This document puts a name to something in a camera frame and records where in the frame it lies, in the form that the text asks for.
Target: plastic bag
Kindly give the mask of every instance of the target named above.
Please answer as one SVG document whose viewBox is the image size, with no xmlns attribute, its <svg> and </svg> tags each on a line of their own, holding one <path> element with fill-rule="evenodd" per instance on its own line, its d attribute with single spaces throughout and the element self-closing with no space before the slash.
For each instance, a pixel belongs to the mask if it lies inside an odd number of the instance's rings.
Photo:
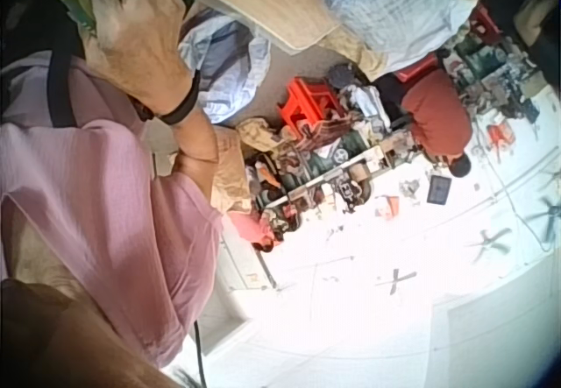
<svg viewBox="0 0 561 388">
<path fill-rule="evenodd" d="M 212 123 L 239 112 L 255 96 L 271 62 L 271 43 L 210 8 L 196 13 L 179 52 L 189 69 L 201 71 L 199 100 Z"/>
<path fill-rule="evenodd" d="M 454 0 L 323 0 L 374 51 L 407 53 L 451 27 Z"/>
</svg>

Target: pink shirt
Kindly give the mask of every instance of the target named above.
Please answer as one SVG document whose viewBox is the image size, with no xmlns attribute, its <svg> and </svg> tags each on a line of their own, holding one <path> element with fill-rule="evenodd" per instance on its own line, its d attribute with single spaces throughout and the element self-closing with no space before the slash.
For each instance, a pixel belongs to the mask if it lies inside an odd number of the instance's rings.
<svg viewBox="0 0 561 388">
<path fill-rule="evenodd" d="M 0 127 L 0 203 L 12 199 L 124 341 L 163 366 L 210 296 L 221 217 L 188 176 L 151 180 L 134 108 L 82 60 L 69 82 L 79 128 L 50 128 L 48 62 L 4 70 L 31 67 Z"/>
</svg>

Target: orange item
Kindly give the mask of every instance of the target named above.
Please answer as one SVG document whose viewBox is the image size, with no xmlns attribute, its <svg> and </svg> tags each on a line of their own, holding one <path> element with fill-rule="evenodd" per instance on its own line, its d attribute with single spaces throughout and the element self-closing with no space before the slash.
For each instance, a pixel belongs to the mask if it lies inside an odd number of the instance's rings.
<svg viewBox="0 0 561 388">
<path fill-rule="evenodd" d="M 478 3 L 470 16 L 470 26 L 472 31 L 486 45 L 496 45 L 502 40 L 501 31 L 489 16 L 487 8 Z"/>
<path fill-rule="evenodd" d="M 302 77 L 295 77 L 288 84 L 287 103 L 279 109 L 282 119 L 298 139 L 303 138 L 298 121 L 306 120 L 313 127 L 319 121 L 329 119 L 330 110 L 335 110 L 342 118 L 346 116 L 325 80 L 305 81 Z"/>
<path fill-rule="evenodd" d="M 420 78 L 425 73 L 428 73 L 430 70 L 433 70 L 435 67 L 438 67 L 438 58 L 434 53 L 429 53 L 423 59 L 417 61 L 415 64 L 402 68 L 399 71 L 396 71 L 395 77 L 402 83 L 406 81 Z"/>
<path fill-rule="evenodd" d="M 400 214 L 400 197 L 383 196 L 379 198 L 376 215 L 386 220 L 392 220 Z"/>
<path fill-rule="evenodd" d="M 508 145 L 511 145 L 514 141 L 516 141 L 515 132 L 512 130 L 512 127 L 506 118 L 499 124 L 499 131 L 501 132 L 502 139 L 505 140 Z"/>
</svg>

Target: red plastic stool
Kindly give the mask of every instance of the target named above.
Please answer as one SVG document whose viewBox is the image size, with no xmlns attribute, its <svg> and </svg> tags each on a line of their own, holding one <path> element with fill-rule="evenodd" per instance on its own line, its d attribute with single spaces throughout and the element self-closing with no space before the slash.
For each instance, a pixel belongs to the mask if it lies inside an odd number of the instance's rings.
<svg viewBox="0 0 561 388">
<path fill-rule="evenodd" d="M 303 138 L 298 129 L 298 121 L 305 119 L 313 126 L 329 118 L 329 111 L 334 109 L 341 117 L 346 115 L 337 96 L 331 91 L 325 80 L 305 81 L 295 77 L 288 84 L 288 100 L 279 106 L 280 116 L 298 138 Z"/>
<path fill-rule="evenodd" d="M 425 75 L 429 70 L 433 70 L 438 67 L 438 58 L 434 53 L 429 53 L 423 59 L 417 61 L 415 64 L 409 67 L 402 68 L 396 71 L 395 77 L 402 83 L 413 80 L 421 75 Z"/>
</svg>

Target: black wristband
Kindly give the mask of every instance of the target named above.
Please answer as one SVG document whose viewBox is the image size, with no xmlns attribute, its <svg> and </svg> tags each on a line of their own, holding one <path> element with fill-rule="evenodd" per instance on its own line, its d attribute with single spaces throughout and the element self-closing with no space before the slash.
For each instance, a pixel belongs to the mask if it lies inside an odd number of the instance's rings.
<svg viewBox="0 0 561 388">
<path fill-rule="evenodd" d="M 169 114 L 158 116 L 167 125 L 176 125 L 183 121 L 187 115 L 191 113 L 195 107 L 196 100 L 199 97 L 199 82 L 201 81 L 201 73 L 199 70 L 195 71 L 193 81 L 191 82 L 191 89 L 185 99 L 179 104 L 177 108 L 172 110 Z"/>
</svg>

